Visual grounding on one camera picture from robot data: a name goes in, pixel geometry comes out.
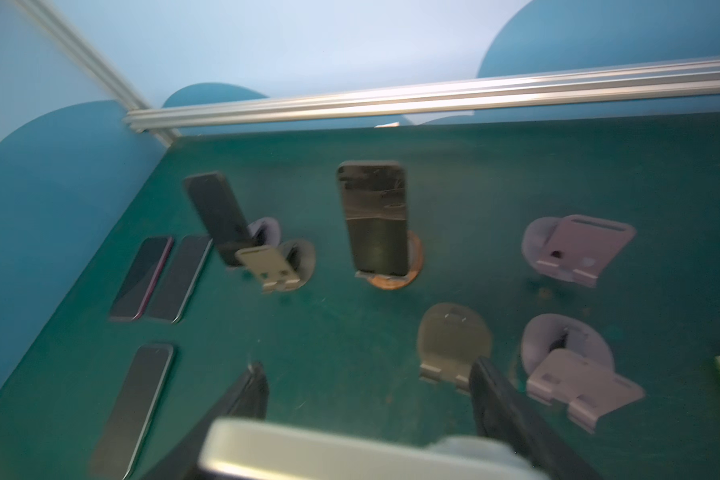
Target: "upright smartphone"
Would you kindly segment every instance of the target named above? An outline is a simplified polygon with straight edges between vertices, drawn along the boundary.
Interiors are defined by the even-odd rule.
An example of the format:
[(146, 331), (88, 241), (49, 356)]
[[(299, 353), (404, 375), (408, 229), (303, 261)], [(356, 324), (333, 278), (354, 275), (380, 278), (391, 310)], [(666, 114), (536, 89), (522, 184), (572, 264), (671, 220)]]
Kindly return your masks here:
[(224, 174), (213, 172), (187, 177), (184, 179), (184, 190), (190, 196), (224, 263), (240, 266), (235, 252), (256, 246), (256, 242), (248, 233), (248, 222), (242, 216)]
[(182, 239), (146, 310), (147, 316), (171, 323), (179, 321), (210, 248), (208, 235), (187, 235)]
[(336, 170), (355, 268), (408, 274), (405, 170), (395, 161), (349, 161)]
[(90, 458), (92, 476), (123, 480), (134, 468), (173, 359), (173, 346), (139, 347), (117, 394), (104, 433)]
[(112, 302), (110, 320), (129, 322), (144, 313), (172, 245), (171, 236), (151, 236), (142, 242)]

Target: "black smartphone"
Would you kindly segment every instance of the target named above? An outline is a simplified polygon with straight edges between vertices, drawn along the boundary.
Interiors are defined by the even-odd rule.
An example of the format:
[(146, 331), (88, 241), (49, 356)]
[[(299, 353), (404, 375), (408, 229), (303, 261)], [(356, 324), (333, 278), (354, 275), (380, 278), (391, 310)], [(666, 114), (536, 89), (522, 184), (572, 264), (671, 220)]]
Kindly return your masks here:
[(192, 295), (197, 277), (211, 248), (208, 235), (187, 235), (173, 255), (166, 274), (157, 286), (146, 315), (171, 323), (178, 322)]
[(190, 196), (224, 263), (240, 266), (235, 252), (256, 246), (256, 242), (248, 232), (248, 222), (242, 216), (224, 174), (212, 172), (187, 177), (184, 179), (184, 190)]
[(172, 359), (169, 344), (144, 345), (136, 351), (90, 458), (92, 476), (123, 480), (130, 475)]
[(472, 364), (469, 390), (478, 436), (506, 442), (550, 478), (603, 480), (484, 356)]
[(204, 474), (197, 466), (202, 444), (208, 436), (208, 430), (219, 417), (266, 417), (269, 400), (269, 383), (264, 367), (259, 362), (248, 364), (248, 368), (235, 383), (224, 392), (215, 404), (195, 424), (184, 438), (168, 452), (162, 460), (152, 467), (141, 480), (222, 480), (230, 477), (217, 477)]
[(110, 320), (129, 322), (142, 316), (172, 246), (172, 236), (151, 236), (142, 242), (112, 302)]
[(348, 161), (336, 170), (355, 268), (408, 274), (405, 170), (395, 161)]

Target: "blue curved panel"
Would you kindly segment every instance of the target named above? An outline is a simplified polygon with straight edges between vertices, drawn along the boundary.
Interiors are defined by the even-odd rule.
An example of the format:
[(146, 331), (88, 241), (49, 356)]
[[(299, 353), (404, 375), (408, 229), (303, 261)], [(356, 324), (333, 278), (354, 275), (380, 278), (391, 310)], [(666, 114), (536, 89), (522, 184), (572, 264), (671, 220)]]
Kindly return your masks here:
[[(268, 98), (258, 91), (238, 85), (223, 83), (200, 83), (184, 87), (173, 93), (163, 107), (184, 107), (187, 105), (212, 104), (226, 101), (257, 100)], [(336, 118), (328, 120), (283, 121), (269, 124), (218, 125), (213, 127), (191, 127), (180, 129), (184, 135), (242, 134), (288, 130), (332, 130), (338, 128), (373, 128), (380, 124), (400, 122), (410, 125), (403, 115), (376, 117)]]
[(16, 5), (0, 0), (0, 141), (48, 112), (109, 98)]
[(497, 35), (478, 77), (720, 55), (720, 0), (534, 0)]
[(0, 142), (0, 387), (163, 155), (124, 115), (73, 105)]
[[(720, 55), (720, 0), (534, 0), (509, 21), (478, 77)], [(476, 110), (453, 122), (567, 120), (720, 111), (720, 95)]]

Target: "smartphone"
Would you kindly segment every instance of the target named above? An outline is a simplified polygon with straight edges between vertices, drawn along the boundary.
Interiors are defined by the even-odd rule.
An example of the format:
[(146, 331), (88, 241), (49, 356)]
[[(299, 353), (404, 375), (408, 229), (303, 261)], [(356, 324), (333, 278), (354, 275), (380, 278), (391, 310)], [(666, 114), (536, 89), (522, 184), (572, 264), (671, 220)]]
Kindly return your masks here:
[(147, 316), (171, 323), (179, 321), (195, 288), (211, 243), (208, 235), (187, 235), (182, 239), (146, 310)]
[(264, 367), (259, 362), (248, 364), (232, 386), (224, 392), (215, 404), (195, 424), (184, 438), (152, 467), (141, 480), (222, 480), (228, 477), (210, 477), (197, 466), (202, 444), (208, 436), (208, 429), (219, 417), (266, 417), (269, 400), (269, 384)]
[(336, 170), (355, 268), (408, 274), (405, 170), (395, 161), (349, 161)]
[(110, 320), (129, 322), (142, 316), (172, 246), (172, 236), (151, 236), (142, 242), (112, 302)]
[(224, 174), (212, 172), (187, 177), (184, 179), (184, 190), (190, 196), (224, 263), (240, 266), (235, 252), (256, 246), (256, 241), (248, 233), (248, 222), (242, 216)]
[(123, 480), (130, 475), (172, 359), (169, 344), (143, 345), (136, 351), (90, 458), (92, 476)]

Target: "blue wall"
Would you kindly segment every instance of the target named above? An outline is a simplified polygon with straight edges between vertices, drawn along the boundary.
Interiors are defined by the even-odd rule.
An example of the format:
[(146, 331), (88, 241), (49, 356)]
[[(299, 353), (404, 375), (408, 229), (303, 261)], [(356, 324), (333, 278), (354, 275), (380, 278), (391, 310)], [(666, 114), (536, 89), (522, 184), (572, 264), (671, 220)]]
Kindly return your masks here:
[(58, 108), (108, 99), (7, 0), (0, 0), (0, 140)]
[(164, 149), (0, 0), (0, 387)]
[[(237, 99), (230, 91), (278, 98), (720, 55), (720, 0), (56, 3), (154, 105)], [(703, 111), (720, 111), (720, 98), (396, 119), (463, 123)], [(369, 127), (397, 120), (248, 124), (184, 133)]]

